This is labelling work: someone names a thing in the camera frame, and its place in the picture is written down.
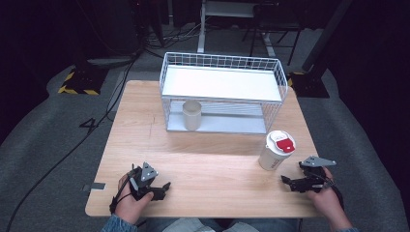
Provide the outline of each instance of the hand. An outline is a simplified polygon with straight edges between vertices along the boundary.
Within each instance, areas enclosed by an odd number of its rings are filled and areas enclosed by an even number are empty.
[[[323,169],[326,177],[333,179],[332,173],[326,167]],[[332,231],[353,227],[341,208],[337,195],[331,188],[323,188],[318,193],[310,190],[307,192],[307,197],[313,202],[317,211],[329,221]]]
[[[118,189],[125,181],[127,181],[127,175],[120,179]],[[148,203],[150,203],[153,197],[154,193],[148,192],[139,201],[136,201],[131,195],[130,182],[127,182],[119,197],[119,199],[123,199],[118,203],[117,208],[115,209],[115,215],[130,224],[136,224],[141,216],[142,210],[148,205]]]

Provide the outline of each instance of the blue jeans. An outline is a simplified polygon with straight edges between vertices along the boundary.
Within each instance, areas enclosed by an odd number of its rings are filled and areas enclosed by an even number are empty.
[[[176,220],[178,218],[148,218],[146,228],[149,232],[162,232]],[[200,218],[199,220],[203,225],[211,227],[216,232],[222,232],[239,222],[246,223],[259,232],[296,232],[299,224],[295,218],[235,218],[229,226],[222,227],[211,218]]]

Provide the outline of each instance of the paper cup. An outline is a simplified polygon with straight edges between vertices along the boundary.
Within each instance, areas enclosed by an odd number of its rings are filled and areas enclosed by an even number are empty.
[[[291,135],[274,130],[266,136],[266,147],[259,157],[259,164],[265,170],[275,170],[295,151],[296,143]]]
[[[188,100],[182,106],[184,125],[188,131],[196,131],[201,126],[201,104]]]

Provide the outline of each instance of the sleeve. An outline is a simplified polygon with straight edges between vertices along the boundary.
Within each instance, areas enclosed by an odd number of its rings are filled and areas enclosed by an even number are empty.
[[[120,219],[115,214],[112,214],[111,217],[106,222],[105,226],[102,229],[102,232],[136,232],[137,228],[133,224]]]
[[[348,229],[337,230],[336,232],[360,232],[360,230],[358,228],[348,228]]]

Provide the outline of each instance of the chair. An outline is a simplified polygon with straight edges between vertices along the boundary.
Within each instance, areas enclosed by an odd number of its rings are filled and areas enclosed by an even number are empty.
[[[287,62],[287,65],[290,65],[296,44],[302,31],[301,24],[293,12],[291,0],[265,0],[261,1],[258,5],[255,5],[253,7],[253,20],[250,28],[253,30],[253,36],[249,56],[252,56],[257,32],[264,33],[267,36],[269,36],[269,33],[283,33],[277,41],[277,44],[282,41],[288,32],[297,32],[293,45],[275,45],[275,47],[292,47],[292,51],[290,52],[289,60]],[[242,41],[245,40],[249,29],[244,35]]]

